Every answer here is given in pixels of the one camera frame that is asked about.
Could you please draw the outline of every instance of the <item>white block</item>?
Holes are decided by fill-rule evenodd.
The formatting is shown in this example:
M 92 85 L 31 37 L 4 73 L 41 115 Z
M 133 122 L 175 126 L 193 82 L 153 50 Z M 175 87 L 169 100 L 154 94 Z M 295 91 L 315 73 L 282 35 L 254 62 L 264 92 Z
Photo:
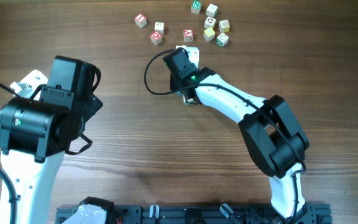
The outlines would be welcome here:
M 199 14 L 201 10 L 201 2 L 199 1 L 193 1 L 191 4 L 191 12 L 195 14 Z
M 229 42 L 229 37 L 225 33 L 221 33 L 221 35 L 216 38 L 216 43 L 223 47 Z
M 143 16 L 142 14 L 139 14 L 135 17 L 135 23 L 136 25 L 138 25 L 140 28 L 142 28 L 143 26 L 146 25 L 147 23 L 147 19 L 145 16 Z
M 206 9 L 206 15 L 211 16 L 214 18 L 216 16 L 216 13 L 218 12 L 218 7 L 214 4 L 209 4 L 208 8 Z
M 228 20 L 219 21 L 219 31 L 220 32 L 230 31 L 230 23 Z
M 158 31 L 154 31 L 152 34 L 150 34 L 150 38 L 155 45 L 158 45 L 162 42 L 162 35 Z
M 213 40 L 215 38 L 215 31 L 212 28 L 204 30 L 204 38 L 206 41 Z
M 216 19 L 208 16 L 208 18 L 206 18 L 206 20 L 205 20 L 204 28 L 205 29 L 208 29 L 208 28 L 214 29 L 215 23 L 216 23 Z
M 158 31 L 160 34 L 164 35 L 164 23 L 155 22 L 154 31 Z
M 192 29 L 185 29 L 183 31 L 183 38 L 185 42 L 193 41 L 193 30 Z

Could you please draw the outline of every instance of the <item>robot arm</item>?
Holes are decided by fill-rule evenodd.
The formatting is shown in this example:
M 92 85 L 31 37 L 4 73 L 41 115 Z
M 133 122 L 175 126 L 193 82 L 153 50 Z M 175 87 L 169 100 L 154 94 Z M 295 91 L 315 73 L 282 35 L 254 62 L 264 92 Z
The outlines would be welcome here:
M 95 74 L 98 81 L 93 86 Z M 100 71 L 94 65 L 57 56 L 48 83 L 37 87 L 39 101 L 26 98 L 36 96 L 36 92 L 25 89 L 33 86 L 22 85 L 17 92 L 24 97 L 15 97 L 2 108 L 1 164 L 16 191 L 14 223 L 47 222 L 53 184 L 64 154 L 77 154 L 91 146 L 83 131 L 87 120 L 103 106 L 93 95 L 99 80 Z M 70 143 L 78 137 L 88 144 L 79 152 L 69 151 Z M 0 224 L 9 223 L 10 211 L 9 193 L 3 185 Z
M 255 108 L 216 85 L 226 87 L 250 100 L 274 123 L 278 123 L 280 130 L 303 160 L 309 142 L 285 100 L 279 96 L 269 100 L 252 96 L 226 83 L 211 69 L 198 70 L 189 60 L 187 51 L 182 48 L 174 50 L 163 60 L 171 71 L 171 91 L 180 91 L 186 101 L 213 107 L 239 124 L 252 160 L 269 176 L 273 208 L 284 219 L 291 219 L 296 200 L 295 189 L 298 195 L 296 211 L 300 211 L 305 204 L 301 194 L 300 174 L 296 174 L 296 186 L 293 181 L 293 174 L 301 169 L 301 164 L 296 161 L 295 155 L 277 131 L 270 135 L 265 131 L 269 124 Z

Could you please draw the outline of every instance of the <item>wooden block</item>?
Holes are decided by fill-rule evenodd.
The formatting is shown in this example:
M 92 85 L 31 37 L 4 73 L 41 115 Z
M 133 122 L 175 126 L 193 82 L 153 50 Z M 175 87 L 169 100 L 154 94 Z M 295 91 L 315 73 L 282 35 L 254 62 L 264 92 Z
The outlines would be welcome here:
M 150 34 L 150 38 L 155 45 L 158 45 L 162 42 L 162 35 L 158 31 L 154 31 L 152 34 Z
M 139 14 L 135 17 L 135 23 L 136 25 L 138 25 L 140 28 L 142 28 L 143 26 L 146 25 L 147 23 L 147 19 L 145 16 L 143 16 L 142 14 Z
M 216 43 L 223 47 L 229 42 L 229 37 L 225 33 L 221 33 L 221 35 L 216 38 Z
M 219 31 L 220 32 L 229 32 L 230 24 L 228 20 L 219 21 Z
M 193 30 L 192 29 L 185 29 L 183 31 L 183 38 L 185 42 L 193 41 Z
M 209 4 L 208 8 L 206 9 L 206 15 L 214 18 L 216 13 L 218 12 L 218 7 L 214 4 Z
M 208 16 L 208 18 L 206 18 L 206 20 L 205 20 L 204 28 L 205 29 L 208 29 L 208 28 L 214 29 L 215 23 L 216 23 L 216 19 Z
M 164 35 L 164 23 L 155 22 L 154 31 L 158 31 L 160 34 Z
M 201 10 L 201 2 L 193 1 L 193 4 L 191 5 L 191 12 L 195 14 L 199 14 L 200 10 Z
M 204 38 L 206 41 L 213 40 L 215 38 L 215 31 L 212 28 L 204 30 Z

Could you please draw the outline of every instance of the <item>wooden table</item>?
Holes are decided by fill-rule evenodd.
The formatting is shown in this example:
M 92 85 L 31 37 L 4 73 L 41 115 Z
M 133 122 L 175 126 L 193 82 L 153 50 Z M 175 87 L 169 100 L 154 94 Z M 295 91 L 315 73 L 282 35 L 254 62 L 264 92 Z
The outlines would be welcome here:
M 227 46 L 204 40 L 205 9 L 229 19 Z M 330 203 L 335 223 L 358 223 L 358 1 L 118 1 L 0 4 L 0 81 L 9 85 L 33 69 L 49 75 L 56 55 L 98 66 L 96 95 L 104 107 L 86 124 L 93 147 L 65 156 L 49 211 L 87 196 L 150 205 L 269 203 L 269 181 L 249 157 L 237 124 L 212 108 L 184 106 L 181 97 L 154 96 L 143 84 L 146 63 L 183 45 L 192 28 L 200 67 L 256 96 L 284 97 L 310 140 L 307 201 Z M 135 25 L 138 13 L 144 28 Z M 163 42 L 150 41 L 164 22 Z M 169 88 L 160 59 L 150 87 Z M 0 89 L 0 109 L 12 96 Z M 78 150 L 84 142 L 71 145 Z

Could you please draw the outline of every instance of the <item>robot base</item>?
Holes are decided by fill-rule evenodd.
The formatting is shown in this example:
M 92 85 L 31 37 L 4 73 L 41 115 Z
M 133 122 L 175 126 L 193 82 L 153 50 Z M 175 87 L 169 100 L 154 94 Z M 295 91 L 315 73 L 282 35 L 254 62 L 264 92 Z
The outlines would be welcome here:
M 80 206 L 57 208 L 55 224 L 61 224 L 74 215 Z M 284 224 L 270 204 L 233 206 L 233 216 L 226 218 L 219 206 L 141 207 L 115 205 L 106 215 L 106 224 Z M 333 222 L 329 205 L 306 203 L 300 210 L 304 215 L 297 224 L 330 224 Z

